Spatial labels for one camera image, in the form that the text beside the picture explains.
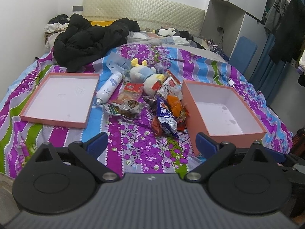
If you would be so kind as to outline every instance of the white spray can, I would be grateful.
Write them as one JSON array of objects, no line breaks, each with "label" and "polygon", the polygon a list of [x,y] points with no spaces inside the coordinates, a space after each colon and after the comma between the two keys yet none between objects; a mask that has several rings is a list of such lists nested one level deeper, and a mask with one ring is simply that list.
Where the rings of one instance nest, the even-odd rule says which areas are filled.
[{"label": "white spray can", "polygon": [[115,89],[118,87],[122,79],[123,76],[121,73],[118,72],[113,74],[97,92],[96,105],[106,103],[115,91]]}]

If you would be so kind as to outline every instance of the headboard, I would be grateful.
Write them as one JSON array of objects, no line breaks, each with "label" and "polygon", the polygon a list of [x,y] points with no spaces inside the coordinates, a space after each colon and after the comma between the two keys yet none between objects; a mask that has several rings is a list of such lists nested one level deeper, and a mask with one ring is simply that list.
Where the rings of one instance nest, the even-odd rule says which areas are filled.
[{"label": "headboard", "polygon": [[127,17],[141,30],[174,27],[199,36],[205,11],[167,0],[84,0],[83,16],[89,21],[110,21]]}]

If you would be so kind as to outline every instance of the floral bedspread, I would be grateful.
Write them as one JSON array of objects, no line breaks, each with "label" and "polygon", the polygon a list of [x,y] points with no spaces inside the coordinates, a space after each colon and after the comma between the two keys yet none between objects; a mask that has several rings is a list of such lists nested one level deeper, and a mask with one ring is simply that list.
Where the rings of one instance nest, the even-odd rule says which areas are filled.
[{"label": "floral bedspread", "polygon": [[[241,73],[227,63],[212,61],[187,51],[162,46],[142,44],[124,45],[113,49],[121,56],[140,61],[146,59],[149,65],[156,63],[169,68],[179,78],[219,85],[228,85],[230,77],[238,86],[237,91],[263,122],[267,129],[262,139],[265,147],[288,153],[292,146],[292,133],[276,114],[266,106],[260,92],[246,81]],[[107,56],[83,67],[84,73],[99,73],[98,88],[110,77],[106,67]],[[19,114],[33,91],[49,72],[65,72],[65,68],[55,65],[52,51],[37,61],[20,84],[10,93],[0,109],[0,172],[15,178],[37,147],[49,141],[55,147],[94,137],[101,131],[108,134],[107,149],[98,160],[122,176],[133,173],[179,173],[184,176],[200,164],[194,157],[187,131],[179,133],[179,138],[155,137],[150,127],[152,115],[144,108],[141,117],[135,121],[125,121],[108,116],[101,107],[94,104],[86,129],[54,127],[22,121]]]}]

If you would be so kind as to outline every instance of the pink box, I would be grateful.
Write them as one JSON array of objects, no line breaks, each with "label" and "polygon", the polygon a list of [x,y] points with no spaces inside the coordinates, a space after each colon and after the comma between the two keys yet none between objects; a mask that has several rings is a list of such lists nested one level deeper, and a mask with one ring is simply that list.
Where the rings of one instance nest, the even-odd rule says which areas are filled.
[{"label": "pink box", "polygon": [[229,141],[238,148],[249,148],[261,140],[266,129],[234,88],[184,80],[182,104],[189,111],[185,123],[195,156],[196,135],[203,132],[220,143]]},{"label": "pink box", "polygon": [[23,121],[86,128],[99,74],[49,73],[20,113]]}]

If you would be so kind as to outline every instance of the black coat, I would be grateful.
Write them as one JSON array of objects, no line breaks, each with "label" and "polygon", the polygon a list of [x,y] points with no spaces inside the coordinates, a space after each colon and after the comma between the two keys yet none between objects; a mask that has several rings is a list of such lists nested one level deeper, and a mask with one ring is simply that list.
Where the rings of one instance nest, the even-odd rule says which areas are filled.
[{"label": "black coat", "polygon": [[298,59],[305,35],[305,7],[300,0],[291,0],[275,34],[275,44],[269,56],[274,63]]},{"label": "black coat", "polygon": [[129,31],[140,31],[136,21],[123,18],[101,27],[92,26],[81,15],[73,14],[66,31],[54,42],[54,58],[67,72],[76,72],[104,57],[110,49],[126,44]]}]

